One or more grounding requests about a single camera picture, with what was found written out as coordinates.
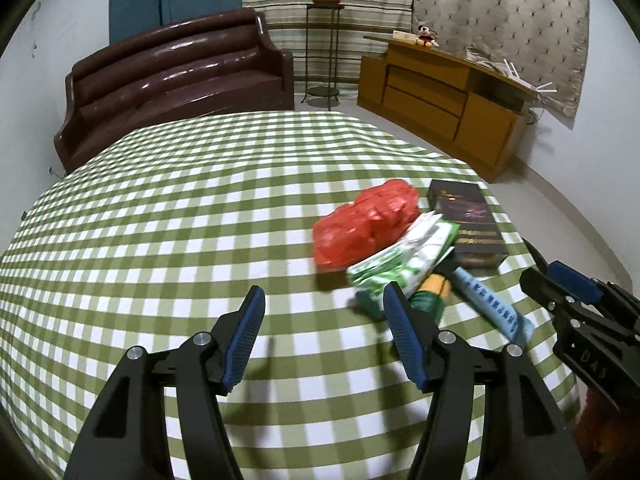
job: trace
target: sofa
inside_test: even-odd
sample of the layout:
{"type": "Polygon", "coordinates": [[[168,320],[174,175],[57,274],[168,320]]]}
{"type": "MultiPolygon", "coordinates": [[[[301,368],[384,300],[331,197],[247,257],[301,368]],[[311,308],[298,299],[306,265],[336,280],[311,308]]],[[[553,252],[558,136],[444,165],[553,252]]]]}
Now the sofa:
{"type": "Polygon", "coordinates": [[[143,126],[293,110],[293,59],[251,8],[173,23],[98,50],[66,76],[54,145],[67,173],[143,126]]]}

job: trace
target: mickey mouse plush toy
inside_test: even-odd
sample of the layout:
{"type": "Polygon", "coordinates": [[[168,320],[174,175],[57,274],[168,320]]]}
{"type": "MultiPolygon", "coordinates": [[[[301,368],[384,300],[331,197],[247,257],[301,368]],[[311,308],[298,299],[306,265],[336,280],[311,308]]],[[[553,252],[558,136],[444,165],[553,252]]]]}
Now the mickey mouse plush toy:
{"type": "Polygon", "coordinates": [[[438,46],[436,38],[438,33],[435,30],[430,29],[426,25],[418,25],[418,39],[415,40],[415,44],[420,46],[438,46]]]}

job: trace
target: red plastic bag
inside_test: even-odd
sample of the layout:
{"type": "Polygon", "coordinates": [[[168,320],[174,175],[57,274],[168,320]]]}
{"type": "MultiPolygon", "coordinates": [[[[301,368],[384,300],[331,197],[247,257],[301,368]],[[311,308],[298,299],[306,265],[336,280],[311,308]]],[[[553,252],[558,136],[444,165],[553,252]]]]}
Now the red plastic bag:
{"type": "Polygon", "coordinates": [[[420,214],[418,197],[404,180],[388,180],[319,219],[313,230],[316,269],[343,270],[397,242],[420,214]]]}

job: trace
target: drawer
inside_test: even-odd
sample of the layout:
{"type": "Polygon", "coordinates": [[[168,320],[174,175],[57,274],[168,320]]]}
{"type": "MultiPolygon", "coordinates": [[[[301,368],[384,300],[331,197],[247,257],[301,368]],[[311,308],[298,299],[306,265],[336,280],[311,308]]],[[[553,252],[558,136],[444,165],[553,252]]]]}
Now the drawer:
{"type": "Polygon", "coordinates": [[[477,94],[469,94],[455,144],[494,166],[520,116],[477,94]]]}
{"type": "Polygon", "coordinates": [[[379,105],[385,90],[386,61],[383,57],[362,56],[358,98],[364,98],[379,105]]]}
{"type": "Polygon", "coordinates": [[[399,66],[389,67],[386,84],[443,108],[457,117],[462,115],[465,108],[465,92],[399,66]]]}
{"type": "Polygon", "coordinates": [[[383,105],[430,129],[444,139],[452,140],[458,129],[458,118],[395,88],[386,87],[383,105]]]}
{"type": "Polygon", "coordinates": [[[450,59],[430,54],[429,49],[425,51],[403,48],[401,46],[389,45],[386,53],[386,61],[390,65],[396,65],[412,72],[418,72],[438,81],[442,81],[459,90],[466,89],[471,69],[450,59]]]}

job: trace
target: plant stand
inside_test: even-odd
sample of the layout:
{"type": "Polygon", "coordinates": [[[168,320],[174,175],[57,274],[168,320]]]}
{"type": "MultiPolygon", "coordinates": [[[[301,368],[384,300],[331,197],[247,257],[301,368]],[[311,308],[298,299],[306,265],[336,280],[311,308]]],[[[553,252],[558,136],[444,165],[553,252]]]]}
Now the plant stand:
{"type": "Polygon", "coordinates": [[[338,39],[340,33],[340,11],[344,8],[344,4],[306,4],[306,30],[305,30],[305,96],[301,103],[305,102],[308,95],[323,99],[311,99],[308,104],[313,107],[326,108],[331,111],[332,100],[334,106],[339,104],[338,94],[340,91],[336,88],[338,78],[338,39]],[[329,70],[327,74],[326,86],[314,86],[309,88],[309,9],[328,9],[331,10],[330,40],[329,40],[329,70]],[[335,49],[334,49],[334,31],[335,31],[335,49]]]}

